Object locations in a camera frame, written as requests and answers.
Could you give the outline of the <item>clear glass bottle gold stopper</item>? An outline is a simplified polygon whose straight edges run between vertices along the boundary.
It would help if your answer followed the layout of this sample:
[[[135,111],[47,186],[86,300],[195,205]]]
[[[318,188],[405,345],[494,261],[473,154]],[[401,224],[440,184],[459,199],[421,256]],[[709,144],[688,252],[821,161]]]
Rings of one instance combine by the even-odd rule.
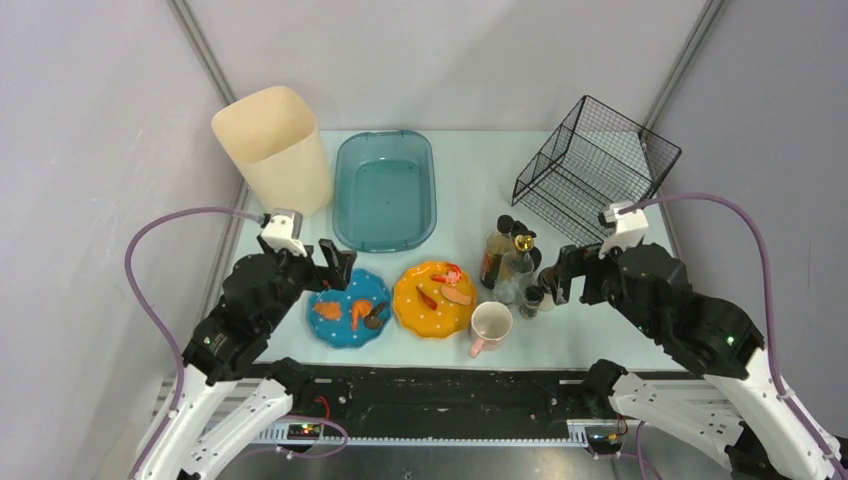
[[[493,290],[494,299],[505,305],[515,304],[526,289],[534,270],[531,252],[535,237],[530,233],[518,234],[513,240],[513,249],[501,261],[498,278]]]

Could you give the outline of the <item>dark sauce bottle red label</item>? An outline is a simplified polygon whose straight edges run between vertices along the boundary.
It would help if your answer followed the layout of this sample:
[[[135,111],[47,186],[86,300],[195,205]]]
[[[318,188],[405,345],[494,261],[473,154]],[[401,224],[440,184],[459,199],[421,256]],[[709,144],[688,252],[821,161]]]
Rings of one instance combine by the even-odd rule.
[[[515,220],[512,216],[500,215],[496,221],[495,231],[486,239],[480,281],[487,289],[492,290],[495,287],[502,258],[513,248],[512,229],[514,223]]]

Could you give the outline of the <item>black wire rack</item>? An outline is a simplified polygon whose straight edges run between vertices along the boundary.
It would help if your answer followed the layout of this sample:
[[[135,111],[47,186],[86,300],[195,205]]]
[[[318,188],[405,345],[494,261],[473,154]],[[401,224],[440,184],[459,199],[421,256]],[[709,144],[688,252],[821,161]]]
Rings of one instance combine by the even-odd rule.
[[[524,205],[567,239],[600,241],[598,214],[657,194],[682,149],[591,95],[582,96],[517,176]]]

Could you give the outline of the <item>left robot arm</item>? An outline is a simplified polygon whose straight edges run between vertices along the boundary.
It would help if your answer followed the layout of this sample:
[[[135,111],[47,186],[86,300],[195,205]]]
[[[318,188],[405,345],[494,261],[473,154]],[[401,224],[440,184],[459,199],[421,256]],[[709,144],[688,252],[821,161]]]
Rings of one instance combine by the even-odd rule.
[[[329,239],[313,249],[296,240],[261,239],[239,259],[215,307],[178,352],[177,378],[140,446],[132,479],[215,479],[256,435],[295,406],[312,377],[298,362],[271,364],[259,385],[213,428],[218,407],[251,371],[271,334],[305,292],[342,291],[357,254]]]

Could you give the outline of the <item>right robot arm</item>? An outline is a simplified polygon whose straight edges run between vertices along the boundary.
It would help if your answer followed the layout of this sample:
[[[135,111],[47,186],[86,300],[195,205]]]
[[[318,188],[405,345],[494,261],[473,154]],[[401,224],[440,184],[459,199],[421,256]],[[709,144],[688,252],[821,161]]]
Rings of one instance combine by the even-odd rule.
[[[661,393],[610,360],[596,361],[581,387],[616,413],[643,420],[699,449],[734,479],[844,479],[847,440],[808,429],[798,406],[777,390],[769,349],[734,303],[697,293],[685,265],[657,244],[604,254],[598,244],[561,248],[557,291],[570,296],[584,280],[581,303],[605,303],[686,371],[719,390],[732,415],[701,410]]]

